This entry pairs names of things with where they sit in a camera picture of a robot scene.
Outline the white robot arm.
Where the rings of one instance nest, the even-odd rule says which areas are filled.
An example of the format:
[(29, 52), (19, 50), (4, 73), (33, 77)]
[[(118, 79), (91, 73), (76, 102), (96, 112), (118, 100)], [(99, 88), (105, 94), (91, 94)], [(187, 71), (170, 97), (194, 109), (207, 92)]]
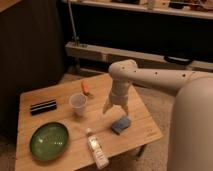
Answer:
[(140, 68), (133, 60), (114, 62), (112, 87), (103, 109), (128, 108), (135, 83), (175, 97), (168, 144), (167, 171), (213, 171), (213, 73)]

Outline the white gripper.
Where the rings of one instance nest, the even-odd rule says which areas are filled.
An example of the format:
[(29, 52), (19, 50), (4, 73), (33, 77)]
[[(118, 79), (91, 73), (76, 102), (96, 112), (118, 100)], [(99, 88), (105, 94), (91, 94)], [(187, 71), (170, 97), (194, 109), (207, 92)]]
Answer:
[(106, 113), (113, 105), (120, 105), (124, 110), (126, 116), (129, 116), (128, 90), (131, 86), (130, 82), (114, 80), (112, 82), (112, 88), (110, 90), (109, 99), (106, 100), (103, 106), (103, 113)]

